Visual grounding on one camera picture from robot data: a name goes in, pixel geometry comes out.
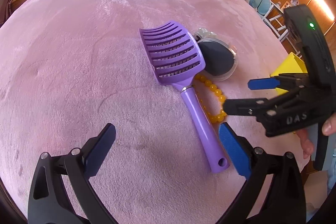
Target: human hand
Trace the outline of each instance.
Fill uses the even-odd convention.
[[[331,117],[325,121],[322,127],[322,133],[325,136],[336,133],[336,112],[331,115]],[[296,131],[296,134],[300,138],[300,143],[303,149],[303,158],[308,158],[314,152],[314,145],[308,139],[308,132],[305,129],[300,129]]]

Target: person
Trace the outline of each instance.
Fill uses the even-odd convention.
[[[331,115],[331,117],[325,121],[322,126],[322,133],[325,136],[330,136],[336,133],[336,113]],[[300,138],[300,143],[303,149],[303,158],[307,159],[314,152],[314,145],[308,139],[308,132],[305,129],[300,129],[296,132]],[[336,182],[336,149],[334,150],[333,161],[327,172],[328,182],[327,182],[327,194],[329,195],[331,189],[334,187]],[[313,215],[318,211],[314,208],[312,203],[306,204],[306,221],[308,222]]]

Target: pink blanket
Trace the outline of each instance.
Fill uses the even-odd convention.
[[[81,147],[107,122],[117,138],[90,181],[120,224],[215,223],[228,208],[244,178],[233,166],[210,172],[179,92],[156,83],[142,48],[138,29],[168,20],[237,48],[235,73],[216,83],[228,98],[275,95],[247,88],[286,52],[243,0],[28,0],[0,29],[0,177],[25,215],[39,155]],[[198,88],[218,112],[212,92]],[[294,134],[270,139],[253,117],[227,121],[253,146],[307,163]]]

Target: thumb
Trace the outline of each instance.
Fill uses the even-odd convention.
[[[336,112],[331,115],[331,117],[325,121],[324,125],[322,126],[322,133],[323,135],[329,136],[336,132]]]

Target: yellow beaded bracelet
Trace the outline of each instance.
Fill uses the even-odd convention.
[[[210,80],[208,80],[204,75],[201,74],[196,74],[194,77],[195,80],[199,80],[202,83],[204,83],[204,85],[206,87],[208,87],[211,91],[213,91],[215,93],[215,95],[218,97],[218,100],[220,101],[221,104],[224,103],[224,101],[226,100],[225,95],[223,95],[223,92],[217,88],[217,86],[215,84],[213,84]],[[224,117],[227,115],[223,109],[220,110],[220,113],[218,115],[211,115],[210,112],[207,112],[207,109],[204,105],[202,105],[207,117],[209,118],[211,123],[216,123],[216,122],[222,122],[224,120]]]

